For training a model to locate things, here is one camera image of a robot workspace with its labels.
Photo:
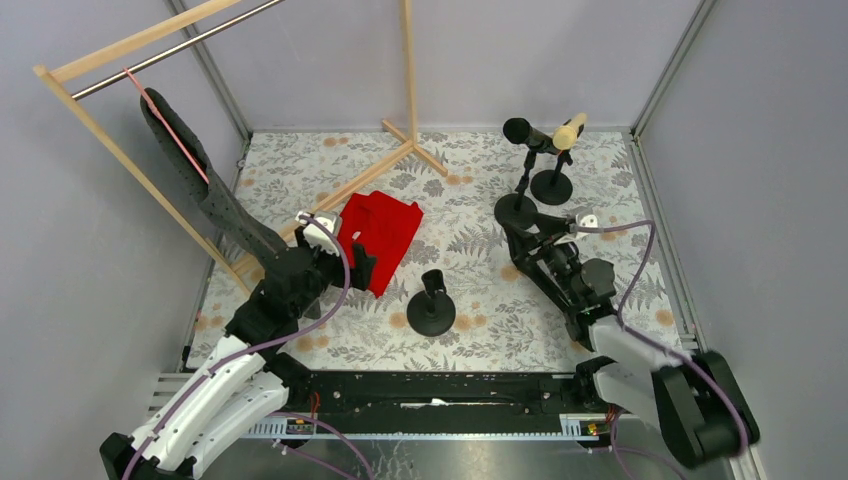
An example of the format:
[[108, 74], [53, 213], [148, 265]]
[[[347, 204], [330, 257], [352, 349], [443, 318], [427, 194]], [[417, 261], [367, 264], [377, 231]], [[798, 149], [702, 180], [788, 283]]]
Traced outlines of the black mic stand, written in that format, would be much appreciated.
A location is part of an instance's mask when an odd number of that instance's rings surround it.
[[533, 225], [538, 212], [534, 201], [526, 197], [530, 182], [530, 173], [535, 166], [537, 153], [529, 150], [524, 160], [524, 171], [514, 193], [502, 196], [495, 204], [494, 216], [501, 225], [527, 230]]
[[571, 151], [564, 150], [557, 156], [554, 169], [536, 173], [530, 182], [530, 190], [535, 199], [550, 206], [566, 203], [573, 194], [573, 184], [570, 178], [562, 172], [562, 169], [564, 165], [572, 164]]

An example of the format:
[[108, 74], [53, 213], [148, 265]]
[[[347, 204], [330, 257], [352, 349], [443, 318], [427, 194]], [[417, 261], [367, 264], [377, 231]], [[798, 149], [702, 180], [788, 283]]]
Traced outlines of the black mic stand corner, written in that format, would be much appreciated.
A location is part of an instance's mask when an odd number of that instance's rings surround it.
[[456, 319], [456, 307], [447, 294], [443, 272], [433, 269], [421, 276], [424, 290], [409, 301], [406, 316], [419, 335], [438, 337], [448, 332]]

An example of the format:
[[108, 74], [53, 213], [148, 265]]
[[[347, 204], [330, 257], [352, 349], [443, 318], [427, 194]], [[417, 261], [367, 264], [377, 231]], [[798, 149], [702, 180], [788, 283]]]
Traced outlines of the beige microphone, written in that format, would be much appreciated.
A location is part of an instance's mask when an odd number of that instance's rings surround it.
[[570, 150], [577, 143], [587, 120], [588, 115], [580, 112], [559, 126], [552, 135], [553, 146], [560, 151]]

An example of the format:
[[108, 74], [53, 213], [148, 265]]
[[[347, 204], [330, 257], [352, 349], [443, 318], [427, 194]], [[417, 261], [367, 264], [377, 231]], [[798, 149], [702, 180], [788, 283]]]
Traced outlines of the black microphone orange tip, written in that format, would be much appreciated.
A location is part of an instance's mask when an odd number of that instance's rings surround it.
[[506, 120], [502, 133], [510, 143], [526, 146], [534, 153], [559, 155], [562, 152], [553, 144], [551, 136], [532, 127], [525, 118], [514, 117]]

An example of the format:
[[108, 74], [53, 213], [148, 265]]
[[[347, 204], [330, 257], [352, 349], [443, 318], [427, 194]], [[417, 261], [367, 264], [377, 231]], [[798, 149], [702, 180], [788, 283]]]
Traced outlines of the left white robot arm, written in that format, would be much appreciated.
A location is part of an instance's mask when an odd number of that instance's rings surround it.
[[359, 243], [328, 253], [325, 238], [299, 233], [297, 246], [274, 254], [274, 272], [236, 309], [202, 366], [133, 433], [101, 444], [108, 478], [198, 479], [262, 418], [311, 399], [309, 370], [280, 349], [305, 314], [320, 312], [329, 287], [366, 290], [377, 263]]

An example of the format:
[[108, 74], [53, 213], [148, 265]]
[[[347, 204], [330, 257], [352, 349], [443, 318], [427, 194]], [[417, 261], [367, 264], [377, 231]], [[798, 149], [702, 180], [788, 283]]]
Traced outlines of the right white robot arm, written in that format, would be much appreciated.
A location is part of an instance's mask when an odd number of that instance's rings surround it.
[[575, 369], [587, 402], [622, 408], [656, 428], [675, 460], [690, 469], [745, 453], [761, 433], [726, 359], [685, 353], [626, 323], [614, 265], [582, 261], [578, 239], [604, 232], [593, 214], [536, 213], [534, 231], [504, 220], [514, 266], [564, 314], [572, 340], [594, 353]]

